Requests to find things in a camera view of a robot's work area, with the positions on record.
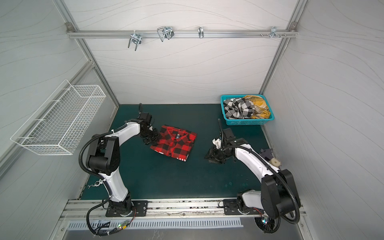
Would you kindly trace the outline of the red black plaid shirt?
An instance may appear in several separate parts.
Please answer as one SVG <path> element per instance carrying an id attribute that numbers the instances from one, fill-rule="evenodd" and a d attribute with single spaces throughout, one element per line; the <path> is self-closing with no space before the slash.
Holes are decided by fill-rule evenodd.
<path id="1" fill-rule="evenodd" d="M 197 134 L 185 129 L 163 125 L 160 137 L 150 149 L 164 155 L 186 162 L 197 139 Z"/>

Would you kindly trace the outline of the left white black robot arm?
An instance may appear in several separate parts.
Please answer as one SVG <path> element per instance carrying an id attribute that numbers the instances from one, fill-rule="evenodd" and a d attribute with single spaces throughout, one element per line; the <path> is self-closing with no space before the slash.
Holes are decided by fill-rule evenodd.
<path id="1" fill-rule="evenodd" d="M 151 121 L 151 114 L 140 111 L 138 118 L 128 120 L 123 126 L 94 135 L 80 151 L 81 169 L 99 178 L 107 190 L 107 202 L 114 213 L 128 215 L 134 208 L 130 192 L 120 175 L 120 146 L 135 136 L 140 136 L 146 145 L 156 142 L 159 134 Z"/>

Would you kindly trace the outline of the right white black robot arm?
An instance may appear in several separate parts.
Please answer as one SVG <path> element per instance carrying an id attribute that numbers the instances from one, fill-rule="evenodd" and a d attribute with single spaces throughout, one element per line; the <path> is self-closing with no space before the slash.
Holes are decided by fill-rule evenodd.
<path id="1" fill-rule="evenodd" d="M 213 140 L 205 158 L 211 163 L 224 164 L 231 157 L 242 162 L 261 183 L 260 192 L 249 190 L 240 195 L 241 206 L 264 210 L 272 220 L 299 223 L 301 202 L 290 171 L 270 164 L 245 139 L 237 139 L 231 129 L 221 129 L 220 137 Z"/>

